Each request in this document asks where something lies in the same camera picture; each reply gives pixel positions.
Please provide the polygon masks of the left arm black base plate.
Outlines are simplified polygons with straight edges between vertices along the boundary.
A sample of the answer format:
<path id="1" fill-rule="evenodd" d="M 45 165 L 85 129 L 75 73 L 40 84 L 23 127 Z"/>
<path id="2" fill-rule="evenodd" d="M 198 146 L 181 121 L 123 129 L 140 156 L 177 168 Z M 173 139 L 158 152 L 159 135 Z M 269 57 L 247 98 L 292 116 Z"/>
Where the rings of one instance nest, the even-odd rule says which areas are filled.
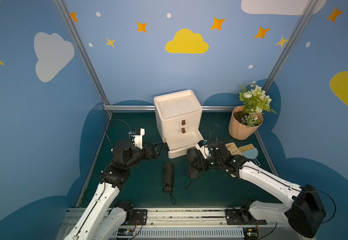
<path id="1" fill-rule="evenodd" d="M 147 224 L 147 216 L 148 216 L 147 209 L 133 209 L 132 212 L 127 213 L 127 217 L 126 217 L 126 220 L 124 222 L 124 225 L 126 225 L 126 226 L 135 226 L 135 225 L 145 226 Z"/>

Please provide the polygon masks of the white bottom drawer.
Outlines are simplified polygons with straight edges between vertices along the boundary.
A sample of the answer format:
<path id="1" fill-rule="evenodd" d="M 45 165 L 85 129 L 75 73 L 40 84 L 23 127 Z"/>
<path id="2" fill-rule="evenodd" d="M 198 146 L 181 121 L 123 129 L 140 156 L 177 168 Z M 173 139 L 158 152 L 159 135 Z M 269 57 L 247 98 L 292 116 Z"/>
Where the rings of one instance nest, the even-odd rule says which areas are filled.
<path id="1" fill-rule="evenodd" d="M 169 148 L 168 158 L 175 159 L 186 155 L 188 149 L 195 148 L 202 140 L 204 140 L 204 138 L 199 130 L 166 138 Z"/>

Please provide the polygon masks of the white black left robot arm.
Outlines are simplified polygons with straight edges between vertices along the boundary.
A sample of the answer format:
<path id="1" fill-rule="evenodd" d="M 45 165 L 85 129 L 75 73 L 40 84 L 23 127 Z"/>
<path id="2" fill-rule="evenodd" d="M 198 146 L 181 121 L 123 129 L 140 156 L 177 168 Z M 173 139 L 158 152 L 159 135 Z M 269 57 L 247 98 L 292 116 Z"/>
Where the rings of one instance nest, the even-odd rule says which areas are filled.
<path id="1" fill-rule="evenodd" d="M 108 208 L 119 195 L 130 177 L 130 168 L 142 160 L 154 160 L 163 149 L 163 142 L 135 146 L 131 141 L 120 141 L 113 147 L 111 162 L 102 173 L 97 190 L 86 210 L 65 237 L 66 240 L 108 240 L 116 230 L 133 218 L 133 204 L 119 201 Z"/>

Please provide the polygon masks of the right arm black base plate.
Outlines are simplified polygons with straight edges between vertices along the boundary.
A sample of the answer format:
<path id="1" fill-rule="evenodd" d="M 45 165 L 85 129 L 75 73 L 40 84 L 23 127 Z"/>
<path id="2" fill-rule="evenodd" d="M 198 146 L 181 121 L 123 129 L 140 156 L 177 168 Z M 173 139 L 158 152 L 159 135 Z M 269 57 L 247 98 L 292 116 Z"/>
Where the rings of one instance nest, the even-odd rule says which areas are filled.
<path id="1" fill-rule="evenodd" d="M 266 225 L 266 220 L 256 220 L 247 209 L 225 209 L 228 225 Z"/>

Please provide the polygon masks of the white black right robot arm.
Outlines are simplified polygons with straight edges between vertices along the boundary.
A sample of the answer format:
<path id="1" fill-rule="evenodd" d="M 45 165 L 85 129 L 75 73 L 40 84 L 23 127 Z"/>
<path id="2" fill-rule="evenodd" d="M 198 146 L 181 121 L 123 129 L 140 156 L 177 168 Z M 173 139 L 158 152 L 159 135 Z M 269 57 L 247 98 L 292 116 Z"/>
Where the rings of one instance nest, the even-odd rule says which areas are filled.
<path id="1" fill-rule="evenodd" d="M 248 181 L 268 192 L 280 203 L 248 201 L 240 211 L 248 220 L 266 220 L 289 225 L 305 238 L 314 238 L 324 222 L 326 210 L 319 191 L 288 182 L 261 168 L 257 156 L 250 156 L 253 145 L 237 147 L 221 141 L 201 140 L 187 151 L 188 176 L 198 179 L 201 172 L 222 169 L 231 177 Z"/>

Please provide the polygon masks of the black umbrella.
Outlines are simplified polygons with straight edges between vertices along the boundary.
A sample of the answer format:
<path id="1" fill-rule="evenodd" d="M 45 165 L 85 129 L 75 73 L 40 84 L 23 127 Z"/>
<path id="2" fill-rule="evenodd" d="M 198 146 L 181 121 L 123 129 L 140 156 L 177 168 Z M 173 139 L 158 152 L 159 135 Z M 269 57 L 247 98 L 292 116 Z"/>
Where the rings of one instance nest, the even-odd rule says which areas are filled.
<path id="1" fill-rule="evenodd" d="M 165 162 L 163 165 L 163 192 L 169 193 L 173 205 L 176 204 L 176 199 L 173 196 L 174 188 L 174 163 Z"/>
<path id="2" fill-rule="evenodd" d="M 199 150 L 197 150 L 197 149 L 188 149 L 187 150 L 187 160 L 188 160 L 188 164 L 189 164 L 187 175 L 190 179 L 190 183 L 185 187 L 185 190 L 190 188 L 193 179 L 200 178 L 200 170 L 198 167 L 198 161 L 201 157 L 203 157 L 203 156 Z"/>

